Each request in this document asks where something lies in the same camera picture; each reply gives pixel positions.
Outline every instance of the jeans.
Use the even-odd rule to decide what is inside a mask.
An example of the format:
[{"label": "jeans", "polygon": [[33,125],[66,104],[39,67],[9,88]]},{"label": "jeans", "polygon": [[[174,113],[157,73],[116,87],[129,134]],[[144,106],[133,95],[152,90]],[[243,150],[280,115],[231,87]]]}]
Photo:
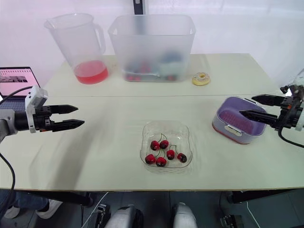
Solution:
[{"label": "jeans", "polygon": [[[9,190],[0,190],[0,204],[8,197]],[[32,210],[41,210],[48,204],[48,199],[32,195],[26,192],[14,191],[12,200],[9,202],[9,207],[27,208]],[[6,210],[0,211],[0,220]]]}]

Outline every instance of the laptop screen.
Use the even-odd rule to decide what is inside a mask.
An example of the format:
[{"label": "laptop screen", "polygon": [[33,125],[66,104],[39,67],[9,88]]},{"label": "laptop screen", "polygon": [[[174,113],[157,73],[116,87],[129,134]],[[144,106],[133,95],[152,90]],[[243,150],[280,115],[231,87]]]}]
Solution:
[{"label": "laptop screen", "polygon": [[[0,93],[5,97],[18,89],[38,85],[30,67],[0,67]],[[13,97],[26,96],[29,90],[21,91]]]}]

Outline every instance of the laptop keyboard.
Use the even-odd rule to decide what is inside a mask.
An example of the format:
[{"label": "laptop keyboard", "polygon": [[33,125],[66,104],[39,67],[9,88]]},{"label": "laptop keyboard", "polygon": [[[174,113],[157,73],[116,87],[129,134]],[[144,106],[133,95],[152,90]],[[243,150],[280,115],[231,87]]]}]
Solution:
[{"label": "laptop keyboard", "polygon": [[24,111],[25,102],[24,101],[6,101],[0,104],[0,109],[12,109],[14,111]]}]

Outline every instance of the plastic storage container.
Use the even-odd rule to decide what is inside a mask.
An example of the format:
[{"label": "plastic storage container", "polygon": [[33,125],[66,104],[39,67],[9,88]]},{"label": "plastic storage container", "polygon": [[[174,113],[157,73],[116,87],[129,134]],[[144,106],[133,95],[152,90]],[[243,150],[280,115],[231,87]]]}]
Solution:
[{"label": "plastic storage container", "polygon": [[170,82],[185,78],[196,32],[189,16],[120,16],[108,32],[125,80]]},{"label": "plastic storage container", "polygon": [[251,121],[239,112],[246,110],[256,110],[266,113],[266,111],[262,107],[257,106],[255,102],[239,97],[229,97],[218,109],[212,121],[213,128],[240,144],[250,143],[264,132],[266,124]]},{"label": "plastic storage container", "polygon": [[[190,134],[187,126],[178,121],[152,121],[146,124],[142,131],[142,149],[140,156],[145,166],[150,171],[156,172],[177,172],[184,168],[192,161],[192,151],[190,149]],[[152,150],[150,148],[152,141],[168,140],[169,145],[164,150]],[[167,157],[167,151],[174,150],[175,156],[172,160]],[[178,154],[183,153],[186,156],[186,161],[178,160]],[[166,159],[166,164],[163,167],[158,167],[155,162],[147,164],[145,158],[152,154],[156,159],[163,157]]]}]

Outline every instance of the table leg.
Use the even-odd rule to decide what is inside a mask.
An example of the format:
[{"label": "table leg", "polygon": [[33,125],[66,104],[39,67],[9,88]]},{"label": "table leg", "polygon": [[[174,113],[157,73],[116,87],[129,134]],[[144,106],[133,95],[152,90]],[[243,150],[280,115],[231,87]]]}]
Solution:
[{"label": "table leg", "polygon": [[231,203],[241,203],[249,200],[255,200],[266,196],[272,196],[294,189],[283,189],[283,190],[262,190],[262,191],[233,191],[232,195],[228,197]]},{"label": "table leg", "polygon": [[79,204],[85,207],[93,205],[94,201],[89,196],[82,196],[68,191],[22,191],[33,195],[45,197],[52,200],[58,200],[66,203]]}]

